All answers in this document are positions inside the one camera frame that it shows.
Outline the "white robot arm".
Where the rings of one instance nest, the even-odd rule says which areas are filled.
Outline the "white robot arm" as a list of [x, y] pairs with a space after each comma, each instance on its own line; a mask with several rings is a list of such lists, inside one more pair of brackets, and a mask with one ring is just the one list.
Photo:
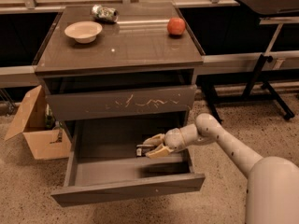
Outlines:
[[208, 113], [193, 124], [145, 140], [151, 159], [190, 145], [217, 143], [248, 180], [245, 224], [299, 224], [299, 167], [280, 157], [263, 157], [222, 128]]

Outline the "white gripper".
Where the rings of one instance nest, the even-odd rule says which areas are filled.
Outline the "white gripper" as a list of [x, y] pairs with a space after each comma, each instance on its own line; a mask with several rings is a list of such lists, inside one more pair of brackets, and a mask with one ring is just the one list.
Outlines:
[[150, 159], [166, 157], [171, 152], [180, 152], [186, 148], [183, 131], [179, 128], [168, 131], [165, 136], [163, 133], [158, 133], [146, 139], [143, 144], [156, 147], [146, 153], [146, 156]]

